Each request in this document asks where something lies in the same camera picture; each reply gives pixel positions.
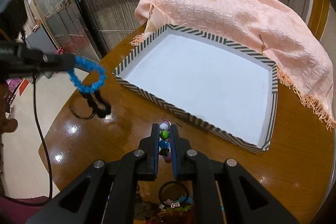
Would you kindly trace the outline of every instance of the brown table surface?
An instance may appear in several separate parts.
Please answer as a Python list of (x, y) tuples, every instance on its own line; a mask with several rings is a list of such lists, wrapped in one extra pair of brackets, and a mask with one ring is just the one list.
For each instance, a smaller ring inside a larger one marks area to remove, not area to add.
[[(178, 122), (179, 134), (190, 140), (192, 148), (210, 159), (236, 159), (299, 221), (309, 223), (317, 213), (329, 186), (332, 171), (334, 136), (326, 124), (301, 105), (294, 92), (279, 84), (278, 108), (269, 151), (253, 154), (213, 133), (192, 125), (117, 83), (112, 71), (131, 50), (129, 42), (140, 27), (115, 47), (102, 61), (107, 70), (102, 96), (111, 103), (112, 115), (107, 119), (77, 119), (69, 104), (82, 116), (90, 109), (75, 91), (53, 122), (45, 142), (51, 158), (53, 180), (62, 190), (97, 159), (119, 160), (138, 147), (150, 135), (153, 123), (162, 119)], [(90, 74), (89, 85), (97, 79)], [(39, 154), (46, 166), (43, 148)], [(159, 203), (159, 187), (172, 180), (171, 165), (159, 157), (159, 174), (155, 182), (141, 182), (144, 200)]]

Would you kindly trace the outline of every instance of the maroon fabric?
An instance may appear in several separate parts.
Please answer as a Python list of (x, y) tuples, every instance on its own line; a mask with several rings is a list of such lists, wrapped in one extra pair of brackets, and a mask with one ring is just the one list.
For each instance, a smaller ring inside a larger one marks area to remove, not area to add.
[[(46, 196), (40, 196), (37, 198), (19, 199), (19, 200), (28, 203), (40, 203), (46, 201), (47, 199), (48, 198)], [(20, 205), (4, 198), (0, 198), (0, 207), (9, 216), (9, 219), (13, 222), (13, 224), (25, 224), (26, 221), (33, 214), (35, 214), (42, 208), (42, 206), (32, 207), (32, 206)]]

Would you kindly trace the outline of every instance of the blue beaded bracelet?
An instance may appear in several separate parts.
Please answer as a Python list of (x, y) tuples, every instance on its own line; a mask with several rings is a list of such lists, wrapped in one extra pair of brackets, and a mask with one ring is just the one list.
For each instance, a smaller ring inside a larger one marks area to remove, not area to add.
[(74, 86), (82, 93), (94, 93), (99, 88), (104, 85), (104, 81), (106, 79), (105, 69), (102, 65), (97, 64), (91, 60), (88, 60), (82, 56), (75, 56), (75, 63), (77, 65), (81, 65), (83, 68), (88, 71), (96, 70), (99, 73), (99, 80), (93, 83), (91, 86), (83, 85), (81, 81), (78, 79), (75, 71), (73, 69), (68, 70), (68, 74), (70, 76), (70, 81), (74, 84)]

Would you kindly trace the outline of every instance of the metal screw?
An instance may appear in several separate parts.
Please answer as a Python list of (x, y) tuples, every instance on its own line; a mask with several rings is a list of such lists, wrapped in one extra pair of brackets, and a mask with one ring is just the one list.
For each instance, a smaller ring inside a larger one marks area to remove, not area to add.
[(237, 161), (235, 159), (228, 159), (226, 164), (230, 167), (235, 167), (237, 165)]
[(197, 155), (197, 151), (195, 149), (189, 149), (187, 151), (187, 155), (190, 157), (195, 157)]
[(104, 161), (102, 161), (102, 160), (96, 160), (95, 162), (94, 162), (94, 164), (93, 164), (93, 166), (95, 167), (95, 168), (102, 168), (103, 166), (104, 166)]
[(133, 153), (134, 153), (134, 156), (141, 157), (143, 154), (145, 154), (145, 151), (143, 151), (141, 149), (137, 149)]

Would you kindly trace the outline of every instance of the beige floor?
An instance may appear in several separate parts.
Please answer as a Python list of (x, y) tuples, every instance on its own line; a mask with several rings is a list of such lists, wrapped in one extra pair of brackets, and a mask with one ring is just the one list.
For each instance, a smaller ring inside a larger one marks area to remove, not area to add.
[[(83, 80), (87, 73), (76, 70)], [(58, 73), (51, 79), (42, 76), (37, 82), (37, 114), (43, 136), (66, 103), (75, 87), (67, 73)], [(33, 198), (48, 196), (49, 180), (38, 148), (41, 139), (36, 128), (33, 112), (33, 85), (29, 84), (23, 94), (14, 99), (14, 117), (18, 120), (18, 129), (14, 133), (2, 136), (4, 143), (4, 175), (2, 177), (6, 195), (12, 198)], [(59, 193), (56, 185), (54, 196)]]

